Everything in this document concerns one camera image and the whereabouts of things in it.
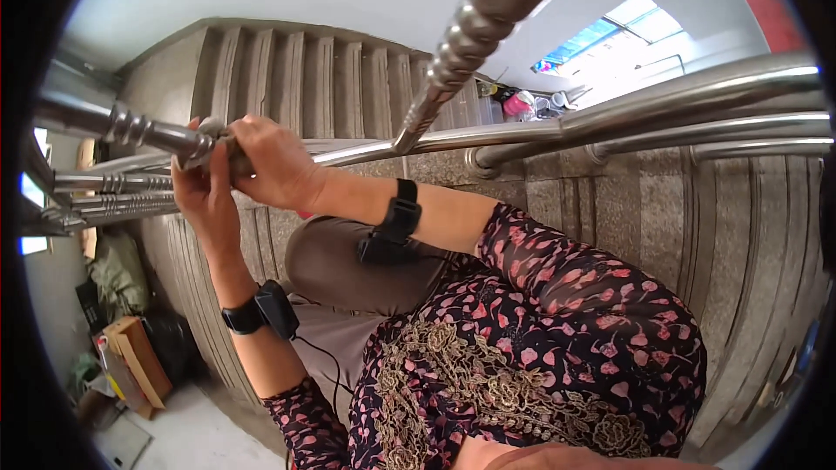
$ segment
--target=cloth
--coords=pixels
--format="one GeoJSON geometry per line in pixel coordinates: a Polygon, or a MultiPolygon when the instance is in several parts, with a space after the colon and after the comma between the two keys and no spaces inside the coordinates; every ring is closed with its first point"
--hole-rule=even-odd
{"type": "Polygon", "coordinates": [[[88,262],[87,271],[99,286],[99,304],[108,323],[141,314],[151,304],[140,253],[128,234],[100,235],[96,257],[88,262]]]}
{"type": "Polygon", "coordinates": [[[406,265],[372,265],[357,258],[357,243],[371,226],[317,216],[290,235],[284,265],[294,290],[310,301],[378,316],[411,312],[438,284],[455,253],[412,240],[421,260],[406,265]]]}
{"type": "Polygon", "coordinates": [[[327,350],[328,356],[300,339],[293,342],[299,358],[316,381],[335,381],[354,388],[363,371],[366,340],[386,316],[411,312],[438,284],[445,261],[455,254],[420,242],[426,259],[410,265],[361,264],[357,244],[371,225],[308,215],[288,240],[286,289],[299,319],[297,336],[327,350]]]}
{"type": "Polygon", "coordinates": [[[676,457],[705,390],[682,302],[507,204],[478,250],[367,341],[350,432],[309,377],[264,400],[296,466],[448,468],[465,436],[676,457]]]}
{"type": "Polygon", "coordinates": [[[355,388],[363,371],[363,350],[366,341],[386,321],[384,316],[351,316],[332,307],[292,301],[293,312],[299,318],[296,336],[310,341],[334,356],[316,350],[304,341],[295,339],[293,349],[305,365],[308,374],[318,381],[337,381],[340,363],[340,383],[355,388]]]}

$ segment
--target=pink floral pattern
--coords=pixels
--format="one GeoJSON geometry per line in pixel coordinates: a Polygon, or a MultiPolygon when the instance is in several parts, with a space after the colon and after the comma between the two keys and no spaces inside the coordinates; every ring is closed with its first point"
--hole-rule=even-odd
{"type": "MultiPolygon", "coordinates": [[[[603,400],[612,413],[642,425],[653,455],[676,457],[705,390],[705,347],[682,302],[636,267],[507,204],[496,205],[478,250],[481,259],[461,256],[422,307],[371,336],[350,433],[310,378],[265,400],[297,467],[387,466],[375,426],[382,409],[375,385],[383,345],[397,344],[399,331],[415,320],[454,324],[471,345],[475,335],[486,338],[509,366],[544,373],[544,391],[555,403],[566,392],[603,400]]],[[[423,468],[450,467],[464,436],[516,447],[542,442],[478,422],[471,403],[448,399],[421,352],[410,352],[399,370],[425,425],[429,450],[417,454],[423,468]]]]}

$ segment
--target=hand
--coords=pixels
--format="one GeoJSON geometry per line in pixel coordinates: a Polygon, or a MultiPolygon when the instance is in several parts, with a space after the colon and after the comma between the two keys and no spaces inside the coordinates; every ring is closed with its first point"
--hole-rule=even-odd
{"type": "Polygon", "coordinates": [[[229,131],[249,157],[255,178],[235,178],[235,188],[276,208],[316,213],[326,169],[315,163],[289,129],[265,117],[246,115],[229,131]]]}
{"type": "MultiPolygon", "coordinates": [[[[189,122],[197,129],[200,118],[189,122]]],[[[209,174],[200,168],[181,171],[172,157],[174,201],[195,230],[210,259],[241,255],[241,221],[230,193],[226,144],[219,142],[209,158],[209,174]]]]}

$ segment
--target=green bag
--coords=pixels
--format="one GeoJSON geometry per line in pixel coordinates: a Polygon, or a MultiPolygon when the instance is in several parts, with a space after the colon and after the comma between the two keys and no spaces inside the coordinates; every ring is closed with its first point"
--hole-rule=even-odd
{"type": "Polygon", "coordinates": [[[99,234],[96,257],[87,265],[90,278],[99,286],[99,305],[108,323],[122,316],[136,316],[151,303],[140,253],[128,234],[99,234]]]}

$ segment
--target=pink object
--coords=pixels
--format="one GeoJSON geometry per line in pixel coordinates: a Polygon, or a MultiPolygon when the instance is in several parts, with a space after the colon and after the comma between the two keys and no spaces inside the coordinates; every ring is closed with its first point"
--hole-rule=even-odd
{"type": "Polygon", "coordinates": [[[532,106],[533,100],[531,93],[528,91],[519,91],[502,104],[502,111],[508,117],[519,117],[524,113],[534,113],[534,107],[532,106]],[[527,97],[531,98],[531,103],[526,101],[527,97]]]}

